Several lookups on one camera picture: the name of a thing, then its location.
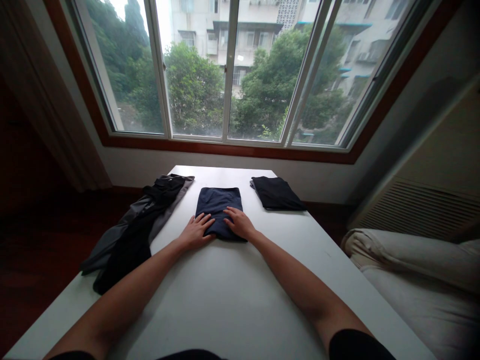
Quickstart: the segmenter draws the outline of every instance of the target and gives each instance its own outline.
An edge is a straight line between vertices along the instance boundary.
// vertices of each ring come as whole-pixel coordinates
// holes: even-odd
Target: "sky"
[[[140,14],[143,18],[143,25],[145,26],[145,31],[148,33],[149,27],[147,25],[147,13],[145,12],[144,0],[137,1],[140,5]],[[128,3],[128,0],[110,0],[110,2],[115,8],[118,17],[122,20],[125,20],[125,5]],[[172,7],[170,1],[156,0],[156,9],[160,28],[161,46],[163,49],[165,49],[172,42]]]

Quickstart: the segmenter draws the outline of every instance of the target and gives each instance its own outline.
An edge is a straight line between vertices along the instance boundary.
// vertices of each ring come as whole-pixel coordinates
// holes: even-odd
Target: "apartment building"
[[[250,72],[257,48],[270,51],[276,37],[315,20],[320,0],[240,0],[233,70],[233,94]],[[343,0],[335,23],[344,33],[345,54],[331,89],[356,99],[395,33],[409,0]],[[174,42],[224,67],[227,61],[229,0],[172,0]]]

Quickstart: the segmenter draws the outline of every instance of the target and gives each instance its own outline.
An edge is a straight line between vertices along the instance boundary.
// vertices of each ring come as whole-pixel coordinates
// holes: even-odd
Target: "window sill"
[[[103,126],[103,128],[107,130],[103,122],[102,124],[97,124],[97,121],[94,121],[94,124],[99,134],[103,133],[103,131],[99,131],[99,126]],[[358,158],[356,152],[354,151],[355,147],[348,153],[341,153],[318,150],[296,150],[280,147],[241,146],[228,143],[111,136],[108,134],[101,135],[100,140],[102,145],[105,147],[227,155],[248,158],[282,159],[350,165],[355,164],[355,161]]]

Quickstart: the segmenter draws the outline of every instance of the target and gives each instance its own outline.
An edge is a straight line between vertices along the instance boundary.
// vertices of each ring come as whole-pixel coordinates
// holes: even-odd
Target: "dark wooden floor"
[[[99,237],[138,194],[58,194],[0,221],[0,356],[15,344],[78,273]],[[352,209],[308,203],[339,244]]]

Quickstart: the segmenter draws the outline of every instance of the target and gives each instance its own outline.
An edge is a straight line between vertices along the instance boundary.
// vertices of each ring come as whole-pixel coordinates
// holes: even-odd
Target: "black sleeve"
[[[330,360],[395,360],[377,339],[353,329],[337,332],[330,340],[328,353]]]
[[[88,352],[84,351],[69,351],[54,356],[49,360],[95,360],[95,358]],[[186,350],[177,352],[172,355],[162,357],[158,360],[222,360],[214,353],[206,350]]]
[[[69,351],[51,357],[49,360],[95,360],[95,358],[85,351]]]

